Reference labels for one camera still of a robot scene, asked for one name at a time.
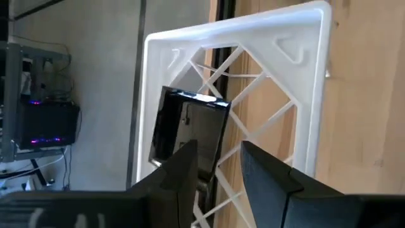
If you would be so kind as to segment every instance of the wood grain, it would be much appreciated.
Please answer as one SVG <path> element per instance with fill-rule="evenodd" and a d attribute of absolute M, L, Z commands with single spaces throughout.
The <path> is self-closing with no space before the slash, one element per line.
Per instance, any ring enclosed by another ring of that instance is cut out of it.
<path fill-rule="evenodd" d="M 237 0 L 235 15 L 299 3 Z M 336 0 L 332 8 L 331 78 L 325 82 L 316 178 L 344 193 L 405 193 L 405 1 Z M 233 73 L 258 70 L 245 54 L 231 67 Z M 230 79 L 228 95 L 236 96 L 249 83 Z M 234 109 L 249 130 L 260 124 L 263 113 L 268 115 L 288 101 L 271 82 L 256 93 Z M 259 107 L 266 111 L 257 112 Z M 288 157 L 295 117 L 296 110 L 289 110 L 257 143 L 280 159 Z M 231 121 L 223 151 L 242 138 Z M 220 168 L 235 191 L 244 190 L 238 153 Z M 225 198 L 219 191 L 218 202 Z M 248 201 L 242 201 L 249 210 Z M 216 224 L 246 226 L 232 205 L 216 215 Z"/>

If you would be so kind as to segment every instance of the metal rack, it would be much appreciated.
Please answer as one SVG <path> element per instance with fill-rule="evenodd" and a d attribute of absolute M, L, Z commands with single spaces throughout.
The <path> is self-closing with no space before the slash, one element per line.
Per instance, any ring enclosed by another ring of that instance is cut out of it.
<path fill-rule="evenodd" d="M 41 75 L 45 61 L 69 60 L 70 56 L 54 51 L 46 51 L 16 43 L 0 42 L 0 50 L 6 51 L 6 75 L 4 82 L 3 138 L 1 141 L 0 162 L 13 162 L 60 155 L 61 149 L 35 149 L 18 151 L 13 141 L 16 129 L 16 115 L 20 101 L 20 85 L 23 58 L 30 58 L 32 74 Z"/>

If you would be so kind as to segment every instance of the reflective black surface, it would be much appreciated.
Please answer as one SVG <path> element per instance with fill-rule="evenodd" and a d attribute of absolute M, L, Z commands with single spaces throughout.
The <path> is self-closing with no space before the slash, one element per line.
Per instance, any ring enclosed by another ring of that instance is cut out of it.
<path fill-rule="evenodd" d="M 209 182 L 220 155 L 230 103 L 220 98 L 163 87 L 149 161 L 164 163 L 186 142 L 198 142 L 198 177 Z"/>
<path fill-rule="evenodd" d="M 405 227 L 404 196 L 342 194 L 247 141 L 240 165 L 257 228 Z"/>

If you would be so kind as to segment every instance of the black cable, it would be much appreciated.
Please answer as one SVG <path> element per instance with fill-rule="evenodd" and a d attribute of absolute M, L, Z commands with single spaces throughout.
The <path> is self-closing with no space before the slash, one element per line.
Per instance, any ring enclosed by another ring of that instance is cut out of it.
<path fill-rule="evenodd" d="M 69 189 L 71 188 L 70 186 L 70 174 L 72 174 L 72 146 L 70 145 L 70 159 L 69 159 L 69 176 L 68 176 L 68 186 Z"/>
<path fill-rule="evenodd" d="M 68 48 L 68 46 L 66 44 L 62 44 L 62 43 L 58 43 L 58 42 L 38 41 L 38 40 L 35 40 L 35 39 L 30 39 L 30 38 L 23 37 L 23 36 L 20 36 L 20 35 L 11 35 L 11 36 L 19 38 L 19 39 L 24 39 L 26 41 L 37 42 L 37 43 L 40 43 L 40 44 L 51 44 L 51 45 L 59 45 L 59 46 L 64 47 L 64 49 L 66 50 L 66 54 L 69 57 L 68 64 L 67 64 L 67 66 L 65 66 L 61 70 L 59 70 L 57 73 L 63 71 L 66 68 L 68 68 L 70 66 L 70 63 L 72 62 L 72 59 L 70 58 L 69 48 Z"/>
<path fill-rule="evenodd" d="M 78 129 L 77 129 L 77 134 L 76 134 L 76 140 L 78 139 L 78 135 L 80 134 L 80 130 L 82 130 L 82 120 L 83 120 L 83 115 L 82 115 L 82 110 L 79 109 L 78 111 L 80 121 L 78 123 Z"/>
<path fill-rule="evenodd" d="M 68 162 L 66 160 L 66 153 L 63 153 L 63 159 L 65 161 L 65 174 L 63 174 L 62 190 L 65 189 L 65 179 L 66 179 L 66 174 L 68 173 Z"/>
<path fill-rule="evenodd" d="M 61 90 L 53 90 L 53 91 L 50 91 L 49 94 L 46 95 L 46 97 L 47 97 L 47 98 L 50 98 L 50 99 L 52 99 L 52 100 L 62 100 L 62 101 L 69 100 L 70 97 L 71 97 L 71 93 L 72 93 L 72 91 L 73 91 L 73 88 L 74 88 L 74 84 L 75 84 L 75 83 L 74 83 L 74 80 L 73 80 L 72 78 L 66 77 L 65 75 L 63 75 L 63 74 L 61 73 L 63 70 L 66 70 L 66 69 L 71 65 L 71 63 L 72 63 L 72 58 L 71 58 L 71 56 L 70 56 L 69 47 L 68 47 L 66 44 L 62 44 L 62 43 L 58 43 L 58 42 L 38 41 L 38 40 L 35 40 L 35 39 L 30 39 L 30 38 L 22 37 L 22 36 L 20 36 L 20 35 L 11 35 L 11 36 L 16 37 L 16 38 L 19 38 L 19 39 L 24 39 L 24 40 L 27 40 L 27 41 L 31 41 L 31 42 L 37 42 L 37 43 L 40 43 L 40 44 L 59 45 L 59 46 L 62 46 L 62 47 L 65 48 L 66 54 L 68 55 L 68 58 L 69 58 L 69 59 L 68 59 L 68 64 L 67 64 L 65 67 L 63 67 L 62 69 L 58 70 L 55 74 L 56 74 L 56 75 L 60 75 L 60 76 L 62 76 L 62 77 L 64 77 L 64 78 L 70 80 L 70 82 L 71 82 L 70 90 L 69 90 L 69 91 L 63 91 L 61 94 L 58 94 L 58 93 L 57 93 L 57 92 L 59 92 L 59 91 L 61 91 Z"/>
<path fill-rule="evenodd" d="M 14 19 L 8 18 L 8 17 L 5 17 L 5 16 L 0 16 L 0 20 L 6 20 L 8 22 L 14 22 L 15 21 Z"/>

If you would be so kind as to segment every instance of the gray wall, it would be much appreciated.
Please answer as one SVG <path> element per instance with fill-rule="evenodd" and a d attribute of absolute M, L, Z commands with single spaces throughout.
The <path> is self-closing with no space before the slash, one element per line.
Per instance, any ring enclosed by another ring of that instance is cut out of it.
<path fill-rule="evenodd" d="M 66 0 L 15 23 L 16 35 L 61 42 L 70 48 L 74 97 L 83 113 L 82 129 L 72 148 L 73 189 L 125 188 L 139 7 L 140 1 L 133 0 Z M 146 34 L 206 23 L 208 12 L 209 1 L 147 0 Z M 63 47 L 19 42 L 64 51 Z M 182 83 L 193 89 L 201 81 Z M 48 176 L 59 181 L 59 188 L 64 171 L 63 161 L 47 169 Z"/>

